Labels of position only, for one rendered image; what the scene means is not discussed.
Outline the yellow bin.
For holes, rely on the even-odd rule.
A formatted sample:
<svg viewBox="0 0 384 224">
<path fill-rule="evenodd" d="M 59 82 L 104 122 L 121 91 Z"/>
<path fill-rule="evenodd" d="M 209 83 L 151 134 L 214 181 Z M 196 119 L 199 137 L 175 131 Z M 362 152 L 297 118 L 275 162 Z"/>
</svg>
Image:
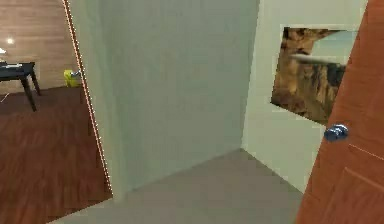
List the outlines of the yellow bin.
<svg viewBox="0 0 384 224">
<path fill-rule="evenodd" d="M 67 87 L 79 87 L 81 85 L 81 71 L 65 70 L 64 81 Z"/>
</svg>

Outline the brown wooden room door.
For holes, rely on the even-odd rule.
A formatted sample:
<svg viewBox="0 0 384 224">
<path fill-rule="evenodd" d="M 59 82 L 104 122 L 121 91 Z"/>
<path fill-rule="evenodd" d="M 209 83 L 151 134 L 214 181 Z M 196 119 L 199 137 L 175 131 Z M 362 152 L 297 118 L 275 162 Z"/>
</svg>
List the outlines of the brown wooden room door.
<svg viewBox="0 0 384 224">
<path fill-rule="evenodd" d="M 293 224 L 384 224 L 384 0 L 368 0 Z"/>
</svg>

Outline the black table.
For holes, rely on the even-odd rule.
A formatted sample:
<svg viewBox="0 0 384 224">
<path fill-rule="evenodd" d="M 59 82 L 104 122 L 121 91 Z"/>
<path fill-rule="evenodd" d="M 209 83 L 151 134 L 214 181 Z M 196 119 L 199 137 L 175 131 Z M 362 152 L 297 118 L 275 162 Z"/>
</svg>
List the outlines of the black table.
<svg viewBox="0 0 384 224">
<path fill-rule="evenodd" d="M 38 96 L 41 95 L 39 83 L 35 73 L 34 62 L 22 62 L 17 64 L 10 64 L 7 62 L 0 62 L 0 82 L 19 80 L 23 86 L 24 93 L 33 112 L 37 111 L 35 101 L 32 96 L 32 90 L 29 85 L 28 77 L 31 77 L 35 91 Z"/>
</svg>

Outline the brown landscape wall picture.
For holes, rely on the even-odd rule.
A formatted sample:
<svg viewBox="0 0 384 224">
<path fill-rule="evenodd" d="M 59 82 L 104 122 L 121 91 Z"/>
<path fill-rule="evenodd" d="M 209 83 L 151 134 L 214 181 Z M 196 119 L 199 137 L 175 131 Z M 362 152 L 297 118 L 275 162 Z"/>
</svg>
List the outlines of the brown landscape wall picture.
<svg viewBox="0 0 384 224">
<path fill-rule="evenodd" d="M 356 35 L 347 30 L 284 28 L 271 103 L 327 124 Z"/>
</svg>

